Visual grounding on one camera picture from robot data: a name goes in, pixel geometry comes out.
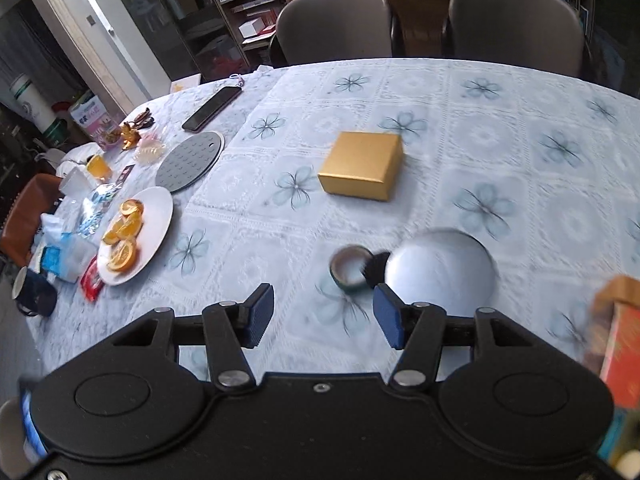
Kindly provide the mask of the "green tape roll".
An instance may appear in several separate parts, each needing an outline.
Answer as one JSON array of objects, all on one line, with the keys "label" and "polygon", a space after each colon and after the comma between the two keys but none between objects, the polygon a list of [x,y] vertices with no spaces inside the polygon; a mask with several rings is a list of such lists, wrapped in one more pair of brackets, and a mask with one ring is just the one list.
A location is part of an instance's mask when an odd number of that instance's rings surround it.
[{"label": "green tape roll", "polygon": [[347,245],[337,249],[329,264],[329,272],[335,285],[343,292],[367,288],[364,269],[372,258],[372,252],[360,245]]}]

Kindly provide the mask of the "black can silver lid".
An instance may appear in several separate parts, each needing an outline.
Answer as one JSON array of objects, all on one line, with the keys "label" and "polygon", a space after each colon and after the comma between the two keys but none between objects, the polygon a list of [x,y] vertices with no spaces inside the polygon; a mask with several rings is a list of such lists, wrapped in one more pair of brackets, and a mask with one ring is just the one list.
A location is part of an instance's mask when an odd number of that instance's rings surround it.
[{"label": "black can silver lid", "polygon": [[390,253],[384,283],[406,304],[425,302],[450,315],[470,316],[492,305],[498,271],[475,237],[434,229],[405,240]]}]

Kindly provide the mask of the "orange slices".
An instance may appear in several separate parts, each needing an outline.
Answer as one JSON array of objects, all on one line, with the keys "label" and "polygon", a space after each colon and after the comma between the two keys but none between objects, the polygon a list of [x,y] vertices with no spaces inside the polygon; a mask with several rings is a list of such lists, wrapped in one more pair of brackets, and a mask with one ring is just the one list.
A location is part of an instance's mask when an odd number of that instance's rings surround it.
[{"label": "orange slices", "polygon": [[143,211],[141,200],[125,200],[120,204],[111,227],[103,234],[101,243],[106,247],[106,267],[111,272],[127,272],[136,263]]}]

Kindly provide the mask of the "white plate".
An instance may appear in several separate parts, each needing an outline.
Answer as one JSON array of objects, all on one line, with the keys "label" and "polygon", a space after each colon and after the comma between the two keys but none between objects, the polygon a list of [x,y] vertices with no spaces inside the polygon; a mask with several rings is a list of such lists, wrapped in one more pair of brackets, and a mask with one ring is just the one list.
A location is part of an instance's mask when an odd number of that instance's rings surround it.
[{"label": "white plate", "polygon": [[100,279],[110,286],[125,284],[152,260],[164,240],[174,213],[166,188],[153,186],[132,196],[125,207],[138,202],[138,211],[119,210],[100,241],[96,264]]}]

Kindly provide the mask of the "red snack packet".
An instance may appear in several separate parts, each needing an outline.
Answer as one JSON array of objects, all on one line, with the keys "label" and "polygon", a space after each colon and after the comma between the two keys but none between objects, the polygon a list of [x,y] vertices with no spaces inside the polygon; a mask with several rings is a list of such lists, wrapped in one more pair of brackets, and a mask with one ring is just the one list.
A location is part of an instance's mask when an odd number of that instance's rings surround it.
[{"label": "red snack packet", "polygon": [[79,281],[82,294],[89,302],[96,302],[104,286],[104,281],[100,278],[96,257],[93,257]]}]

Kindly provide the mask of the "grey round trivet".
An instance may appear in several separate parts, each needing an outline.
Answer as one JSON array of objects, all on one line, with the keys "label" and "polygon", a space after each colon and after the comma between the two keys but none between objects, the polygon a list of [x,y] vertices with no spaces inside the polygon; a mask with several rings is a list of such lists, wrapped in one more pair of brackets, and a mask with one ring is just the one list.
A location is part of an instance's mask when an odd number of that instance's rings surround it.
[{"label": "grey round trivet", "polygon": [[188,188],[214,166],[224,150],[218,132],[202,132],[178,144],[157,169],[155,185],[175,193]]}]

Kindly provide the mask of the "gold cardboard box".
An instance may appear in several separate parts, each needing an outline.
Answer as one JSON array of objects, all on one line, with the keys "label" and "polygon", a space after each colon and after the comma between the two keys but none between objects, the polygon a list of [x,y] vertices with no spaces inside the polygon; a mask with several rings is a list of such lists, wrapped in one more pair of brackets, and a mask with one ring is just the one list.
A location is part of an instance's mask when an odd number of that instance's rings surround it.
[{"label": "gold cardboard box", "polygon": [[318,171],[318,179],[329,194],[388,202],[403,161],[398,134],[342,132]]}]

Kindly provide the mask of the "clear plastic bags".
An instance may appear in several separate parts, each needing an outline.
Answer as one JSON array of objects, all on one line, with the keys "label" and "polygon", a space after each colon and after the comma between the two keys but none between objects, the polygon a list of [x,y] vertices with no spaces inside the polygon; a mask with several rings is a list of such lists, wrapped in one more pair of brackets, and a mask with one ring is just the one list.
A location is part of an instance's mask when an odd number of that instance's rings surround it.
[{"label": "clear plastic bags", "polygon": [[118,191],[115,183],[100,184],[80,202],[70,202],[68,217],[40,214],[29,269],[75,283],[98,252],[93,237]]}]

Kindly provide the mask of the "orange tea tin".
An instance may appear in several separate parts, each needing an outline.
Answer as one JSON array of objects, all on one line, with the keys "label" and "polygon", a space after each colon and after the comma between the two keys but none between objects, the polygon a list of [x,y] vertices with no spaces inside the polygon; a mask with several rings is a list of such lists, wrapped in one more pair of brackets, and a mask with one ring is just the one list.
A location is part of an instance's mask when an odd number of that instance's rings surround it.
[{"label": "orange tea tin", "polygon": [[617,275],[588,310],[585,367],[611,391],[614,404],[639,408],[639,281]]}]

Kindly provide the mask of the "dark blue mug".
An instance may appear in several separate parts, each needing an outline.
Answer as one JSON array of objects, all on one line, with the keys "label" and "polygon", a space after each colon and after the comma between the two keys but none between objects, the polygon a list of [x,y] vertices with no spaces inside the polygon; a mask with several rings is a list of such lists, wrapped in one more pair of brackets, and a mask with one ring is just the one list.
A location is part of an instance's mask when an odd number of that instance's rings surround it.
[{"label": "dark blue mug", "polygon": [[43,274],[23,266],[12,286],[12,299],[25,316],[48,318],[58,301],[58,292]]}]

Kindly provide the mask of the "orange juice glass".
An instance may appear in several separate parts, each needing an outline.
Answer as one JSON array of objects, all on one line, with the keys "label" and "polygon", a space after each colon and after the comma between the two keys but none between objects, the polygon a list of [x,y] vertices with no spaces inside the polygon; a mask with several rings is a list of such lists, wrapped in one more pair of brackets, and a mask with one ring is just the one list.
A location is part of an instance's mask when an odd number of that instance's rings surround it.
[{"label": "orange juice glass", "polygon": [[111,179],[113,171],[102,155],[91,156],[86,163],[86,169],[96,180],[106,182]]}]

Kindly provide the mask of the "white thermos bottle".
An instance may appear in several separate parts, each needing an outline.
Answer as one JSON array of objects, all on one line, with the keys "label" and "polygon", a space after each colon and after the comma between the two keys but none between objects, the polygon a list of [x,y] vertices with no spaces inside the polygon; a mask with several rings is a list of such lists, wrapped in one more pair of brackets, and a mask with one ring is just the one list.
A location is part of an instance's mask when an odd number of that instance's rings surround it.
[{"label": "white thermos bottle", "polygon": [[58,118],[35,84],[25,74],[16,77],[10,90],[15,101],[21,105],[28,118],[44,136],[50,136]]}]

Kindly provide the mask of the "grey chair right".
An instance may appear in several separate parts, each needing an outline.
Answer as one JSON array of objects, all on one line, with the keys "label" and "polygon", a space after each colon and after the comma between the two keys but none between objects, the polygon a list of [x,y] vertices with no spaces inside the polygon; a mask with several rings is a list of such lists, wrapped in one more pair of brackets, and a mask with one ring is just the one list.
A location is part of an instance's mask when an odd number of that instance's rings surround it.
[{"label": "grey chair right", "polygon": [[449,0],[442,55],[576,78],[588,75],[591,62],[578,17],[563,0]]}]

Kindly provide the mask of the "grey chair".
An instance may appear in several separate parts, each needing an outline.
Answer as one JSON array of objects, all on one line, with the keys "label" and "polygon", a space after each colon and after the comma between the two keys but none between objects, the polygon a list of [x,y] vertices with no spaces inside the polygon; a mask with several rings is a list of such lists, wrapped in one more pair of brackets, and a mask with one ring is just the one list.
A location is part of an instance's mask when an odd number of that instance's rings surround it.
[{"label": "grey chair", "polygon": [[291,0],[278,16],[268,54],[275,68],[401,58],[405,41],[388,0]]},{"label": "grey chair", "polygon": [[588,75],[591,62],[578,17],[563,0],[449,0],[442,55],[576,78]]}]

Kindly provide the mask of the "grey chair left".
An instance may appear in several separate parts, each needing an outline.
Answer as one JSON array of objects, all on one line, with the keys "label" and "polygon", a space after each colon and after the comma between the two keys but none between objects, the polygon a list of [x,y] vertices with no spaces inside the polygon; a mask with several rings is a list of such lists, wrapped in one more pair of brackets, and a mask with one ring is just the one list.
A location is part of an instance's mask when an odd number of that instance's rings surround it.
[{"label": "grey chair left", "polygon": [[401,58],[405,41],[388,0],[291,0],[278,16],[268,54],[275,68]]}]

